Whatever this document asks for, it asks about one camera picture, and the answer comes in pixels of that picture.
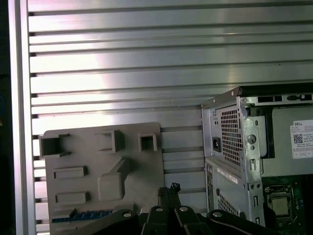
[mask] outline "slotted metal wall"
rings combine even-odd
[[[239,84],[312,80],[311,3],[11,3],[18,234],[49,232],[36,139],[53,129],[159,122],[166,185],[181,183],[182,202],[206,211],[199,104]]]

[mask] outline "black mechanical arm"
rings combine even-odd
[[[68,235],[279,235],[265,227],[215,210],[203,217],[180,204],[179,184],[160,188],[159,205],[139,216],[132,210],[119,210],[81,227]]]

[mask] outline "ventilation grille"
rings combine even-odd
[[[239,216],[239,212],[221,194],[219,198],[219,210]]]
[[[222,148],[224,159],[235,165],[240,166],[239,151],[242,151],[244,145],[242,136],[239,133],[240,117],[237,109],[222,112]]]

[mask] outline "power supply unit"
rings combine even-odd
[[[202,124],[208,209],[305,234],[313,83],[237,87],[202,105]]]

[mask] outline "blue memory slot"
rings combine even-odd
[[[72,217],[53,219],[52,223],[100,219],[112,213],[112,210],[79,212],[75,213]]]

